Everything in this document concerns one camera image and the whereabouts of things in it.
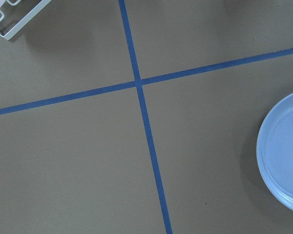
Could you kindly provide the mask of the blue plate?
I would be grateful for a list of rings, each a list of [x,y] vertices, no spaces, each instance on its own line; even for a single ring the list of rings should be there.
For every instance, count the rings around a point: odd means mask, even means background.
[[[293,211],[293,93],[264,118],[257,137],[256,159],[267,188]]]

